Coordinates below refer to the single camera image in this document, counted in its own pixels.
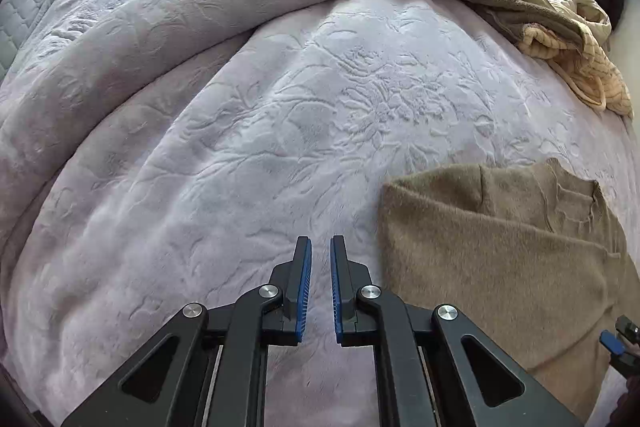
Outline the brown knit sweater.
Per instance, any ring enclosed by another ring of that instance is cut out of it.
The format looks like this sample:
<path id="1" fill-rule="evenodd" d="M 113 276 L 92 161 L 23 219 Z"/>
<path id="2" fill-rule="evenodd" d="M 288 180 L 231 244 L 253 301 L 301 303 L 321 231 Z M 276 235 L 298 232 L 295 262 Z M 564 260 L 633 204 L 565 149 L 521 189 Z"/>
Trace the brown knit sweater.
<path id="1" fill-rule="evenodd" d="M 559 161 L 451 165 L 384 184 L 385 284 L 406 303 L 451 303 L 578 418 L 597 403 L 599 336 L 639 315 L 639 275 L 596 181 Z"/>

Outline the lavender embossed fleece bedspread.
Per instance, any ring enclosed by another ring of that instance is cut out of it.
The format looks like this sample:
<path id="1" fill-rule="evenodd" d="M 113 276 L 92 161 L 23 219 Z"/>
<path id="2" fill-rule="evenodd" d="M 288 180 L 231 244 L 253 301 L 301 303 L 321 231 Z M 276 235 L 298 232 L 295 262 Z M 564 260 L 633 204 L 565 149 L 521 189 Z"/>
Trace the lavender embossed fleece bedspread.
<path id="1" fill-rule="evenodd" d="M 4 365 L 59 424 L 185 303 L 232 303 L 314 243 L 304 343 L 269 367 L 270 426 L 373 426 L 366 349 L 333 335 L 329 241 L 378 269 L 395 176 L 554 157 L 639 248 L 639 144 L 458 0 L 330 0 L 147 51 L 132 0 L 3 88 Z"/>

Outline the cream olive quilted blanket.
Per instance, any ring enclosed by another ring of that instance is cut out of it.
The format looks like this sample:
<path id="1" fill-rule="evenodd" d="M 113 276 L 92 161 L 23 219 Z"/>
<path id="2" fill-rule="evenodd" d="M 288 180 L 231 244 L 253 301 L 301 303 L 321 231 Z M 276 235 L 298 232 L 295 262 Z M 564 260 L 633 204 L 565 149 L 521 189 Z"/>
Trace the cream olive quilted blanket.
<path id="1" fill-rule="evenodd" d="M 462 0 L 523 54 L 540 58 L 596 112 L 634 116 L 628 87 L 604 45 L 612 32 L 596 0 Z"/>

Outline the folded lavender fleece blanket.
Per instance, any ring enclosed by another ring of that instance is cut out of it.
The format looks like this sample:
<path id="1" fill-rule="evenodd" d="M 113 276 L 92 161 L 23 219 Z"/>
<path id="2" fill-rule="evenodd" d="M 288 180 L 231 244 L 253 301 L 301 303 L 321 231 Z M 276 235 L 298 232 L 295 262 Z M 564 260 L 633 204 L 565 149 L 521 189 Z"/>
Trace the folded lavender fleece blanket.
<path id="1" fill-rule="evenodd" d="M 210 46 L 326 0 L 128 0 L 1 87 L 1 235 L 88 133 Z"/>

